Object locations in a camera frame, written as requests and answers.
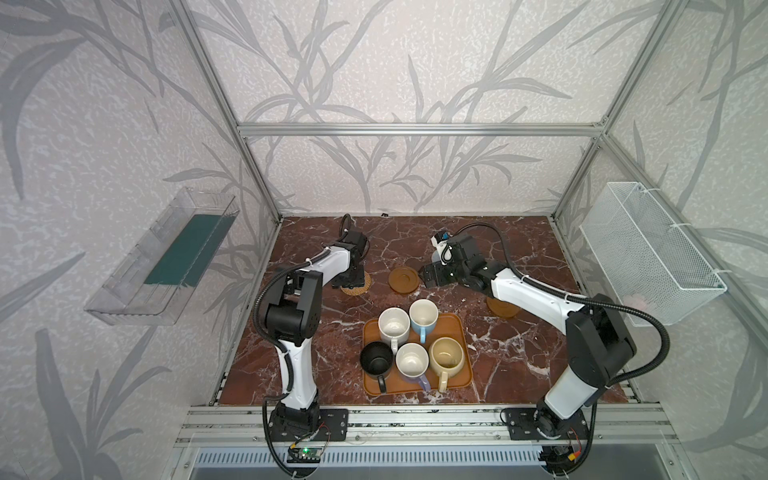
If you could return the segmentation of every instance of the wall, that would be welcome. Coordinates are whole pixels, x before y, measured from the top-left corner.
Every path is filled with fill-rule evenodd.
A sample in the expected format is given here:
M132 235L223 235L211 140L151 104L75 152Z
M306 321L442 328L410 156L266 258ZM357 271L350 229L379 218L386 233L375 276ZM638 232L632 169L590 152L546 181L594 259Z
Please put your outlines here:
M670 202L768 304L768 2L689 2L611 132ZM608 291L578 225L605 182L627 180L598 156L558 225L592 293ZM586 192L591 191L590 200ZM637 379L661 401L703 479L763 478L768 467L768 356L718 299L669 327L672 350ZM656 333L633 328L641 355Z
M0 6L0 478L159 476L266 253L269 214L165 10ZM178 323L88 315L182 186L241 212Z
M599 121L662 3L189 1L240 122L451 123ZM549 213L587 143L491 140L250 139L281 208L314 214Z

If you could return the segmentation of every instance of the mug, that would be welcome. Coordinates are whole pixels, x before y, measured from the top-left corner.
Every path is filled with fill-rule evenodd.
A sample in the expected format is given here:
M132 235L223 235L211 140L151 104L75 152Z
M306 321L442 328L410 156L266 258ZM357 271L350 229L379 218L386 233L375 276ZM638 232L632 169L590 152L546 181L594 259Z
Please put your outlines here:
M402 308L394 306L379 315L379 335L382 342L392 347L392 353L397 353L397 347L408 341L410 330L410 318Z
M432 333L437 324L437 306L431 300L422 298L411 303L408 314L413 331L419 334L419 342L426 343L427 335Z
M448 379L464 368L466 358L461 343L449 336L438 338L429 346L429 368L440 380L439 392L448 388Z
M429 354L423 346L418 343L406 343L401 346L397 351L395 364L403 380L418 383L425 392L432 390L426 375L429 368Z
M360 365L363 372L379 381L379 391L386 393L386 383L384 378L389 370L392 369L395 359L389 345L384 342L371 342L363 347L360 352Z

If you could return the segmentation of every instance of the brown tray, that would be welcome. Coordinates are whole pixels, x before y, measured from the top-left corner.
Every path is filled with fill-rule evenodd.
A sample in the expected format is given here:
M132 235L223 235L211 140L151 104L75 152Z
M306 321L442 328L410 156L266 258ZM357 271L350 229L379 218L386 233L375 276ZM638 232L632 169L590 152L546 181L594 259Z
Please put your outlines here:
M441 313L437 319L437 325L435 329L427 335L424 348L429 351L429 346L432 342L443 336L449 336L456 340L464 349L464 356L466 361L464 362L464 368L461 372L448 379L448 388L460 389L466 387L472 382L472 367L469 365L469 354L467 352L467 342L464 340L464 326L461 319L455 313ZM362 328L362 344L368 345L371 342L381 340L379 335L379 321L378 319L369 320ZM419 334L411 329L411 334L408 337L408 343L419 343ZM437 390L440 381L437 375L432 369L427 369L427 380L433 390ZM366 393L370 396L382 395L379 392L379 383L366 375L362 374L362 387L366 390ZM400 376L397 371L397 366L392 366L392 370L386 377L386 395L391 393L407 393L407 392L421 392L422 387L418 383L406 382Z

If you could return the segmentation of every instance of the blue mug handle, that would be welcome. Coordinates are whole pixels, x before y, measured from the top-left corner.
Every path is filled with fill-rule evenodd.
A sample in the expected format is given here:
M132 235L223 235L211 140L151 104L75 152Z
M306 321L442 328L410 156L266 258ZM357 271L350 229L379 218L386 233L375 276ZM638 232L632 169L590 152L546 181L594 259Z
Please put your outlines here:
M429 385L429 381L427 380L426 375L422 375L419 377L419 385L422 386L425 392L428 392L429 390L432 390L432 386Z

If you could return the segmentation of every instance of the marble surface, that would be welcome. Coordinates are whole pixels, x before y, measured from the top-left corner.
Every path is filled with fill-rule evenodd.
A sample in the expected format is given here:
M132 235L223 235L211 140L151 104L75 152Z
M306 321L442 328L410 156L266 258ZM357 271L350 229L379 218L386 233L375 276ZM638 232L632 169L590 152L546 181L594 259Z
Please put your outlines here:
M419 288L409 295L395 293L387 284L396 266L420 268L430 261L429 238L437 230L450 232L472 221L496 225L508 238L518 268L538 280L570 291L576 282L565 262L546 217L358 217L356 228L371 243L365 269L373 283L361 296L347 296L327 285L323 289L323 317L313 337L313 364L320 401L324 405L366 403L535 403L554 384L568 361L565 338L553 326L524 310L513 319L493 316L480 293L460 286ZM291 217L272 252L266 278L279 263L298 263L335 240L339 218ZM503 259L495 234L484 228L468 230L487 258ZM456 313L465 339L474 379L463 389L446 393L406 393L368 396L362 388L359 353L362 326L387 307L407 310L412 302L429 298L443 312ZM260 404L265 394L280 391L280 369L274 348L249 325L220 397L222 405ZM618 390L605 402L626 402Z

